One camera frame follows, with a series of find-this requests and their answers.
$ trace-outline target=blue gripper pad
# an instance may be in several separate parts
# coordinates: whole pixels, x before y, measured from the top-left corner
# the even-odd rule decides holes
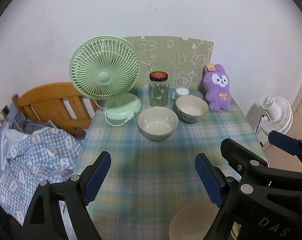
[[[83,202],[87,206],[90,202],[95,200],[97,193],[99,192],[102,183],[106,177],[111,166],[111,155],[105,152],[101,162],[96,167],[92,176],[88,180],[84,189]]]
[[[301,154],[300,144],[297,139],[293,139],[282,133],[272,131],[268,135],[269,143],[275,147],[293,155]]]
[[[195,157],[194,164],[196,172],[198,173],[211,202],[215,203],[219,208],[222,207],[224,201],[222,199],[221,191],[225,186],[222,171],[220,171],[219,168],[214,167],[203,153],[200,153]]]

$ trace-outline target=white bowl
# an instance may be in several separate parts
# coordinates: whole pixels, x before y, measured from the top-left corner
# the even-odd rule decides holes
[[[169,225],[170,240],[202,240],[219,208],[208,202],[190,204],[178,211]]]
[[[179,116],[189,123],[200,121],[209,111],[208,104],[203,99],[191,95],[179,97],[176,106]]]
[[[168,138],[178,127],[179,119],[170,109],[154,106],[144,110],[137,119],[142,133],[153,141]]]

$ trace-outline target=fan power cord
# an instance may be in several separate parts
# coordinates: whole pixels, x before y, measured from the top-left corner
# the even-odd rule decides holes
[[[95,102],[95,104],[96,104],[99,108],[104,109],[102,106],[100,106],[100,105],[97,103],[96,100],[94,100],[94,102]]]
[[[121,123],[121,124],[111,124],[111,123],[109,122],[108,118],[107,118],[107,112],[108,112],[108,110],[106,109],[106,110],[105,110],[105,120],[107,121],[107,123],[108,123],[109,125],[115,126],[115,127],[124,125],[124,124],[127,123],[128,121],[131,121],[131,120],[133,120],[133,119],[135,118],[135,115],[131,113],[131,114],[129,115],[129,117],[128,117],[127,119],[125,119],[125,121],[124,121],[123,123]]]
[[[258,131],[258,129],[259,129],[259,125],[260,125],[261,119],[262,119],[263,117],[264,117],[264,115],[261,115],[255,134],[257,133],[257,131]]]

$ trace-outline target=blue tablecloth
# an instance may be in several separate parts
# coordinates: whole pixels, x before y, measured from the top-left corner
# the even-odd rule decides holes
[[[142,101],[142,110],[150,107],[148,90],[132,90]],[[191,94],[203,98],[197,91]],[[168,108],[175,109],[170,100]],[[174,214],[184,206],[210,201],[195,171],[194,160],[205,153],[226,176],[239,175],[221,156],[220,144],[231,138],[266,159],[262,148],[234,100],[228,112],[211,112],[195,124],[179,121],[165,141],[144,137],[136,119],[120,127],[105,121],[97,111],[78,156],[75,173],[81,174],[102,151],[111,154],[109,173],[88,211],[104,240],[169,239],[168,227]],[[70,239],[76,239],[65,214]]]

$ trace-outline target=pillow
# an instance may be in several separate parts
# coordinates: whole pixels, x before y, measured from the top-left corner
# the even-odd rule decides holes
[[[47,123],[42,121],[32,121],[30,118],[25,117],[23,113],[18,112],[14,118],[11,128],[25,134],[32,134],[44,127],[56,128],[50,121]]]

